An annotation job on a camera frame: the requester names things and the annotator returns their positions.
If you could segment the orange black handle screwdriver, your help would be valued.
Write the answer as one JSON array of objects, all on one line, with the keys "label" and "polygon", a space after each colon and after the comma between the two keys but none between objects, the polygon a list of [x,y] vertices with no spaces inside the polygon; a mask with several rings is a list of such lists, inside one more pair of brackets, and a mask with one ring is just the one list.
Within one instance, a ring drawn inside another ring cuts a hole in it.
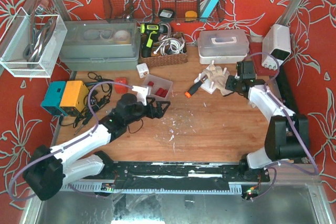
[{"label": "orange black handle screwdriver", "polygon": [[185,96],[187,98],[190,98],[194,93],[198,91],[200,86],[208,79],[208,75],[204,75],[202,78],[200,78],[196,83],[194,83],[186,92]]}]

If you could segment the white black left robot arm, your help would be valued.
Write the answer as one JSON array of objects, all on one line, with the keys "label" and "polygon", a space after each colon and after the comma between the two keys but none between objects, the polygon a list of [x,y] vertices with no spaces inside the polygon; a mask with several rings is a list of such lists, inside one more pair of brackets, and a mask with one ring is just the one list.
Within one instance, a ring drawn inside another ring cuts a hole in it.
[{"label": "white black left robot arm", "polygon": [[23,179],[45,201],[64,185],[108,170],[112,159],[96,149],[122,136],[134,122],[162,118],[170,104],[152,97],[141,102],[134,94],[124,94],[115,108],[88,131],[60,145],[36,148]]}]

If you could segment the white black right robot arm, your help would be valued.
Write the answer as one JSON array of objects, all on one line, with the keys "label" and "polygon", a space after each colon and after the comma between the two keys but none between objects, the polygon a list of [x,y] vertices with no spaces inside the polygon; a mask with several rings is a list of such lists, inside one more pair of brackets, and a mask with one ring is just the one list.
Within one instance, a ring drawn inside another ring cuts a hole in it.
[{"label": "white black right robot arm", "polygon": [[249,169],[266,168],[290,159],[307,157],[314,162],[309,147],[309,123],[305,115],[286,107],[263,79],[257,79],[252,61],[239,61],[237,73],[230,75],[225,88],[255,105],[268,121],[264,146],[246,154],[241,161]]}]

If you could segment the red spring right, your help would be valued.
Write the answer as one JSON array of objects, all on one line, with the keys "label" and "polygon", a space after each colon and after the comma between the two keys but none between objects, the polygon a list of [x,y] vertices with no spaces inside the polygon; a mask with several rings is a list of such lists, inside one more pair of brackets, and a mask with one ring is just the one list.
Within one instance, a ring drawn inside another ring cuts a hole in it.
[{"label": "red spring right", "polygon": [[165,98],[168,93],[168,89],[159,88],[155,93],[156,96]]}]

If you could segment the clear plastic spring tray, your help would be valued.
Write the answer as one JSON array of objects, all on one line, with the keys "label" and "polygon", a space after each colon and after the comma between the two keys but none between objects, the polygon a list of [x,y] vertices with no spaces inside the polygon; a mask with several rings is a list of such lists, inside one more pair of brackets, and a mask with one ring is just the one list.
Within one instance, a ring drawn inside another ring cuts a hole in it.
[{"label": "clear plastic spring tray", "polygon": [[168,101],[171,95],[173,82],[151,74],[148,74],[141,87],[147,87],[150,84],[151,91],[148,97],[155,98],[157,101]]}]

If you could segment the red cube box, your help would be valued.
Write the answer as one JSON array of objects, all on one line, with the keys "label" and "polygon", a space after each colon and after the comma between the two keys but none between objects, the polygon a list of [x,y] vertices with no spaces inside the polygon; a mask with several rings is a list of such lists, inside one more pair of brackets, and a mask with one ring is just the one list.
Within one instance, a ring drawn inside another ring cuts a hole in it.
[{"label": "red cube box", "polygon": [[119,83],[119,84],[114,85],[115,92],[117,94],[125,94],[128,92],[128,87],[127,87],[128,80],[126,77],[118,77],[118,78],[115,78],[114,81]]}]

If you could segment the white power adapter cube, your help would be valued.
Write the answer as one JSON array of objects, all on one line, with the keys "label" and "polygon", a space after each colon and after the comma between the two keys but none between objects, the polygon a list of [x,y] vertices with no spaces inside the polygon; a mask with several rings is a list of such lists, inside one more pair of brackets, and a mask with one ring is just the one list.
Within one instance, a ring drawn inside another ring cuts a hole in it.
[{"label": "white power adapter cube", "polygon": [[149,74],[149,69],[146,63],[141,63],[136,66],[136,69],[138,71],[139,77],[145,78],[147,74]]}]

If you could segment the brown wicker basket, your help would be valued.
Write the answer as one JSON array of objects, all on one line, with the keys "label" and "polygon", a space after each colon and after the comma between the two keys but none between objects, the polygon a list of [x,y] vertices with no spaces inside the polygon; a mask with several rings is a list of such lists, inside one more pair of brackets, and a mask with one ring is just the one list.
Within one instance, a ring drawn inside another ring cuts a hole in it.
[{"label": "brown wicker basket", "polygon": [[141,50],[140,62],[146,63],[149,68],[187,63],[187,46],[184,33],[173,33],[169,37],[160,35],[158,42],[153,44],[150,57],[142,58]]}]

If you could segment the white bench power supply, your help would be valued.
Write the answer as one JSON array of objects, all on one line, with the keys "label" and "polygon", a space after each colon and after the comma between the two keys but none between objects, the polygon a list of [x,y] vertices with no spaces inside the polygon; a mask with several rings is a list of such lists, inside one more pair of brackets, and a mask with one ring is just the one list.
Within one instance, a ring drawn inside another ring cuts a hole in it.
[{"label": "white bench power supply", "polygon": [[279,24],[272,25],[263,38],[262,52],[267,55],[262,55],[261,65],[266,69],[277,70],[278,66],[269,54],[277,60],[279,66],[289,57],[291,54],[289,27]]}]

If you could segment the grey plastic storage box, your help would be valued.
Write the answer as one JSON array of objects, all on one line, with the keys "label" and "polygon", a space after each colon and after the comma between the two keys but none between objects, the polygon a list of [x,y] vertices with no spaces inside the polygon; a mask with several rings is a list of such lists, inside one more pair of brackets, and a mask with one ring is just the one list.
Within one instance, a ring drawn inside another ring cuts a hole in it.
[{"label": "grey plastic storage box", "polygon": [[140,54],[136,23],[67,21],[59,59],[72,71],[134,70]]}]

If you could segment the yellow tape measure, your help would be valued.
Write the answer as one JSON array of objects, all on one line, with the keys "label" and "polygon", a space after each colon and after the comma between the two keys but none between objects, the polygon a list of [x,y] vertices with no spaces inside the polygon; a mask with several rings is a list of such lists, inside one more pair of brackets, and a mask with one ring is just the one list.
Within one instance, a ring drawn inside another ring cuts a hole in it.
[{"label": "yellow tape measure", "polygon": [[185,22],[194,22],[197,21],[198,14],[196,11],[188,10],[185,12]]}]

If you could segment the teal box device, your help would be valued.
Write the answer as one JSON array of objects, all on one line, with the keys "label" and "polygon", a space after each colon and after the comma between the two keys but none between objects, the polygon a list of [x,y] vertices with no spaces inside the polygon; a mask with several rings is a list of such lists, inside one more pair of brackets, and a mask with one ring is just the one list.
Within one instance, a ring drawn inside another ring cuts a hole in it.
[{"label": "teal box device", "polygon": [[40,106],[53,116],[67,115],[60,107],[65,87],[65,81],[51,82]]}]

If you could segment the white peg base plate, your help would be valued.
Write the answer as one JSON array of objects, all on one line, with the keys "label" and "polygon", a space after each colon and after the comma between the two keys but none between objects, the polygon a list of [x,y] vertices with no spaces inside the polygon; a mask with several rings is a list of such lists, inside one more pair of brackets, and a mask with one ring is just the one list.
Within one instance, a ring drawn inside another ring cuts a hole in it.
[{"label": "white peg base plate", "polygon": [[[212,60],[211,64],[214,64],[215,66],[219,66],[215,63],[215,60]],[[198,74],[198,76],[195,78],[194,83],[196,83],[200,78],[202,78],[205,75],[205,73],[202,71]],[[217,88],[214,87],[214,83],[210,82],[209,79],[207,79],[201,86],[200,89],[203,89],[204,91],[213,94],[215,90],[218,90]]]}]

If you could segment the green black cordless drill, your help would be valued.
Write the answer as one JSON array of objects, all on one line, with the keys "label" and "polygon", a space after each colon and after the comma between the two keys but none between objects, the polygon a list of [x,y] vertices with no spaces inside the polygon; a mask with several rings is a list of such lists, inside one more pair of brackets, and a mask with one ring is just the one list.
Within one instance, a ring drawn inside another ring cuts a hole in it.
[{"label": "green black cordless drill", "polygon": [[145,35],[145,41],[142,43],[142,58],[151,56],[152,47],[158,42],[161,34],[168,34],[171,26],[168,23],[142,23],[140,25],[140,33]]}]

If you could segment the clear acrylic wall box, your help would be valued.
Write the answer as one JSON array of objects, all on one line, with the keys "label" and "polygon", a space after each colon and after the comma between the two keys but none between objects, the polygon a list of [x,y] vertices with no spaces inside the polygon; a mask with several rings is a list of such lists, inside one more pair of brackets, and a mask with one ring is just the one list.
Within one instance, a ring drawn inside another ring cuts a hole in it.
[{"label": "clear acrylic wall box", "polygon": [[60,15],[20,8],[1,37],[1,66],[16,78],[50,78],[66,34]]}]

